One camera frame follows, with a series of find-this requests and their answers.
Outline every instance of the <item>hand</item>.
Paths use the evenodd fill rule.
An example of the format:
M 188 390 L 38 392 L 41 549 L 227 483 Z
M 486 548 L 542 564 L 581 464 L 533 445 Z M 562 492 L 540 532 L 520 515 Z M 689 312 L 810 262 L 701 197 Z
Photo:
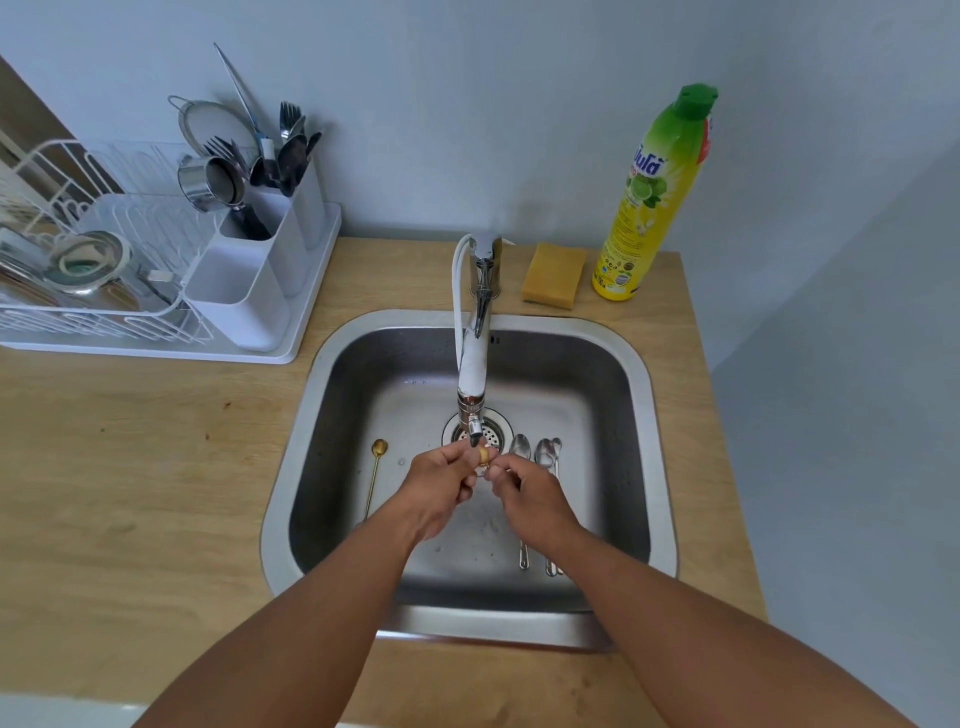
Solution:
M 487 448 L 487 453 L 491 460 L 496 457 L 495 448 Z M 472 448 L 468 440 L 422 452 L 385 505 L 414 519 L 417 543 L 432 539 L 444 530 L 453 509 L 473 496 L 478 465 L 480 448 Z
M 528 546 L 549 556 L 570 528 L 579 528 L 564 491 L 550 471 L 519 455 L 500 455 L 487 468 L 507 521 Z

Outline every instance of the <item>forearm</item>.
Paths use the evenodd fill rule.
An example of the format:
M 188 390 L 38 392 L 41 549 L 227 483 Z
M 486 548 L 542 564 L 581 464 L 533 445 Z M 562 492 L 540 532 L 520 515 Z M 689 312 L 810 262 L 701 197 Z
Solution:
M 334 725 L 390 608 L 415 527 L 402 508 L 382 507 L 190 666 L 138 728 Z
M 584 529 L 552 553 L 671 728 L 911 725 L 814 650 Z

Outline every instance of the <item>kitchen sink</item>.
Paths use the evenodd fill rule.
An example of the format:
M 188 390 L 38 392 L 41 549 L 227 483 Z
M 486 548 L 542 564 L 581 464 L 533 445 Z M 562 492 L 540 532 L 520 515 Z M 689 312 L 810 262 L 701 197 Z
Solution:
M 388 449 L 371 513 L 419 452 L 457 426 L 451 314 L 386 310 L 335 331 L 317 353 L 261 536 L 275 594 L 320 563 L 364 519 L 374 440 Z M 677 549 L 650 378 L 620 336 L 572 318 L 494 315 L 485 432 L 509 445 L 559 437 L 564 493 L 586 528 L 675 575 Z M 604 649 L 609 640 L 577 586 L 547 574 L 481 480 L 444 531 L 414 549 L 381 636 Z

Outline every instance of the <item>sink rim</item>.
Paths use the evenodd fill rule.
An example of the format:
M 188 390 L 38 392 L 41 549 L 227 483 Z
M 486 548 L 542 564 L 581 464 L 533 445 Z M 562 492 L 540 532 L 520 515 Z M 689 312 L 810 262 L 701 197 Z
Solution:
M 279 595 L 303 576 L 290 548 L 289 523 L 326 386 L 338 357 L 366 333 L 383 328 L 452 328 L 451 315 L 449 311 L 417 309 L 373 311 L 343 324 L 317 351 L 260 530 L 261 567 L 274 595 Z M 648 563 L 654 569 L 676 576 L 677 542 L 656 405 L 650 375 L 639 354 L 616 332 L 586 319 L 493 314 L 491 330 L 531 330 L 573 336 L 603 348 L 617 360 L 630 384 L 636 422 L 650 533 Z M 537 643 L 575 649 L 606 649 L 610 646 L 609 638 L 592 612 L 504 612 L 395 605 L 377 636 Z

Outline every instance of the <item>drain strainer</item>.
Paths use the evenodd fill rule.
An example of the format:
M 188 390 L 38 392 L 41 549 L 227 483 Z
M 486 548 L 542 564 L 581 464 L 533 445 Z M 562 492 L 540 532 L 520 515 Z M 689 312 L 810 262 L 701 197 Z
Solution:
M 487 438 L 487 445 L 503 452 L 504 448 L 508 448 L 514 440 L 514 431 L 510 423 L 507 422 L 507 418 L 489 407 L 484 409 L 483 415 L 483 436 Z M 460 427 L 460 416 L 454 415 L 444 427 L 444 437 L 441 442 L 448 445 L 466 437 L 467 434 Z

